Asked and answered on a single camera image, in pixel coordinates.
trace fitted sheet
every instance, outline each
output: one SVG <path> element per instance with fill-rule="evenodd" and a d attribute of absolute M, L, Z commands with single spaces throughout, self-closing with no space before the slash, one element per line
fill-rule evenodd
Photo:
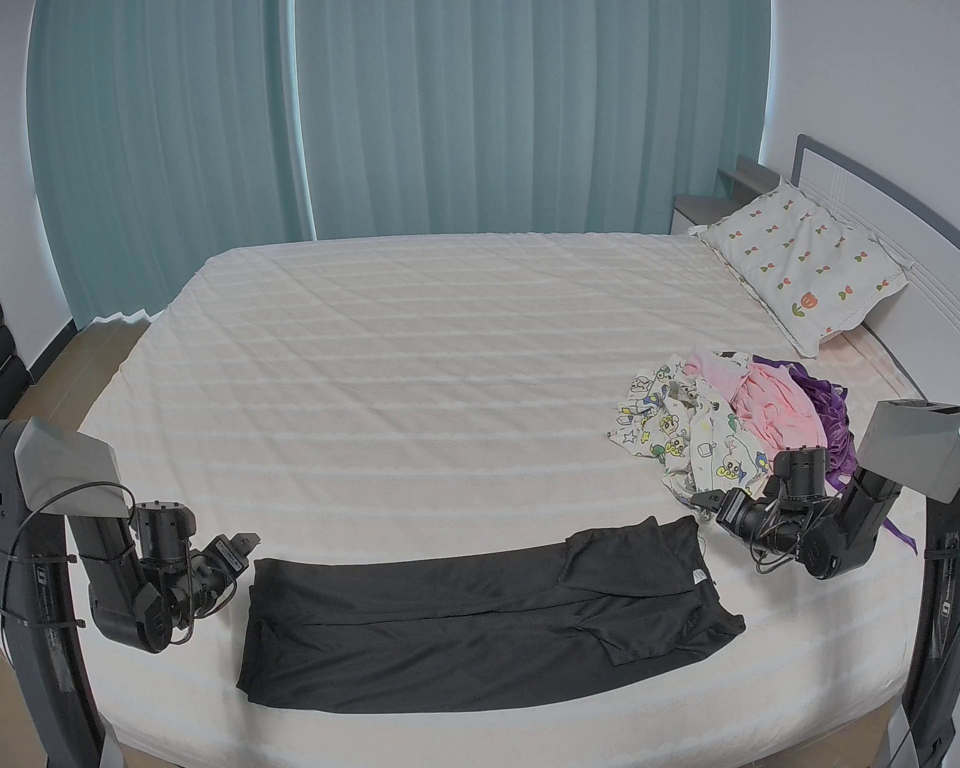
<path fill-rule="evenodd" d="M 698 240 L 449 235 L 238 249 L 210 259 L 147 330 L 82 430 L 142 498 L 197 515 L 194 542 L 254 531 L 256 557 L 376 563 L 562 541 L 687 510 L 661 465 L 607 439 L 641 367 L 694 345 L 795 354 Z M 846 384 L 861 436 L 905 394 L 865 331 L 811 374 Z M 923 539 L 923 500 L 891 518 Z M 184 766 L 737 766 L 853 719 L 905 680 L 923 562 L 881 531 L 827 582 L 758 576 L 701 527 L 747 631 L 710 658 L 543 707 L 337 715 L 235 688 L 252 569 L 185 646 L 150 656 L 82 632 L 120 738 Z M 78 615 L 89 618 L 80 571 Z"/>

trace pillow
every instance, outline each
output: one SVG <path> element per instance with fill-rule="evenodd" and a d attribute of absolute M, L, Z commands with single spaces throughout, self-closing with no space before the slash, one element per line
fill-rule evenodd
<path fill-rule="evenodd" d="M 907 284 L 870 232 L 835 219 L 787 181 L 689 233 L 733 270 L 805 357 Z"/>

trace wall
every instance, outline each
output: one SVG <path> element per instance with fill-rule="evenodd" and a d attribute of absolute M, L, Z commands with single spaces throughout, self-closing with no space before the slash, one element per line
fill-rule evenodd
<path fill-rule="evenodd" d="M 960 2 L 773 0 L 760 161 L 789 178 L 798 133 L 960 225 Z"/>
<path fill-rule="evenodd" d="M 70 322 L 36 203 L 27 141 L 27 42 L 34 0 L 0 0 L 0 305 L 30 368 Z"/>

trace white headboard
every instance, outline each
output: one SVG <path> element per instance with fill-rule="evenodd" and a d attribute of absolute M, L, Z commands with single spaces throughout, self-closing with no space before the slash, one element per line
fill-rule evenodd
<path fill-rule="evenodd" d="M 874 232 L 895 258 L 913 259 L 910 284 L 881 301 L 864 325 L 927 399 L 960 402 L 960 229 L 802 133 L 791 183 L 838 219 Z"/>

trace purple garment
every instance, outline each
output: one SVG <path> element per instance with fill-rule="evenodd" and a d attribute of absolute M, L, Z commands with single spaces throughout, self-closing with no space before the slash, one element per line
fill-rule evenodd
<path fill-rule="evenodd" d="M 790 377 L 806 392 L 813 402 L 817 416 L 820 417 L 824 432 L 827 433 L 827 482 L 838 491 L 844 490 L 847 483 L 840 476 L 851 475 L 856 469 L 856 449 L 853 446 L 853 433 L 850 431 L 850 417 L 847 414 L 847 388 L 831 384 L 825 379 L 813 378 L 804 366 L 792 360 L 767 360 L 754 355 L 754 362 L 771 368 L 786 366 Z M 917 554 L 917 543 L 914 539 L 904 534 L 889 518 L 883 521 L 883 527 Z"/>

